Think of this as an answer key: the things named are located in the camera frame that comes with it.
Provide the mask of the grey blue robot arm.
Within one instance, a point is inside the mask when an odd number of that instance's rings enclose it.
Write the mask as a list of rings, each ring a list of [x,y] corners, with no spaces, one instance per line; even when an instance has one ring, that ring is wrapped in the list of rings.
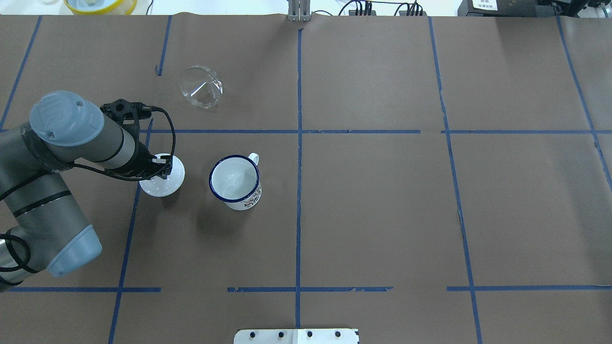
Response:
[[[97,107],[71,91],[41,97],[19,127],[1,134],[1,200],[17,225],[1,234],[1,291],[41,271],[63,277],[96,259],[102,246],[61,173],[79,168],[109,178],[166,179],[175,146],[157,157],[139,139],[140,121],[162,107],[118,99]]]

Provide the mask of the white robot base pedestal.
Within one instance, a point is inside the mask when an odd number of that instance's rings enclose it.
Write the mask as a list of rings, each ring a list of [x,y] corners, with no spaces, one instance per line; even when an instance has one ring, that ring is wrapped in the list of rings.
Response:
[[[359,344],[359,330],[350,328],[243,329],[234,344]]]

